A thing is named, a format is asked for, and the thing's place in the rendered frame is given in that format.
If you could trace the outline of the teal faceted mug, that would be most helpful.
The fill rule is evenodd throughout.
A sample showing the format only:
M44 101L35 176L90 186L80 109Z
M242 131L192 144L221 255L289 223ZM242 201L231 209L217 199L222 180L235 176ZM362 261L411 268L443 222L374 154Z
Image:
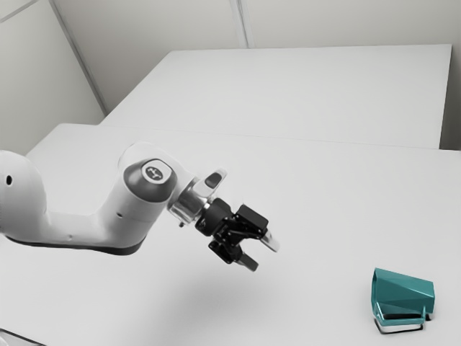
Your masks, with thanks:
M421 326L434 313L434 284L375 268L370 301L374 318L381 327Z

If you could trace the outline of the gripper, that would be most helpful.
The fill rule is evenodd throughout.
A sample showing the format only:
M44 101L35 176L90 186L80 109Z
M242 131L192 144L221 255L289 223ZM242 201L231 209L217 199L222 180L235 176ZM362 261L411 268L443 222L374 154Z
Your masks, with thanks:
M209 249L226 264L236 263L255 272L259 263L243 251L241 242L257 239L271 251L278 252L280 243L273 237L268 225L265 217L247 205L242 204L234 215L229 204L216 198L203 211L194 227L211 238Z

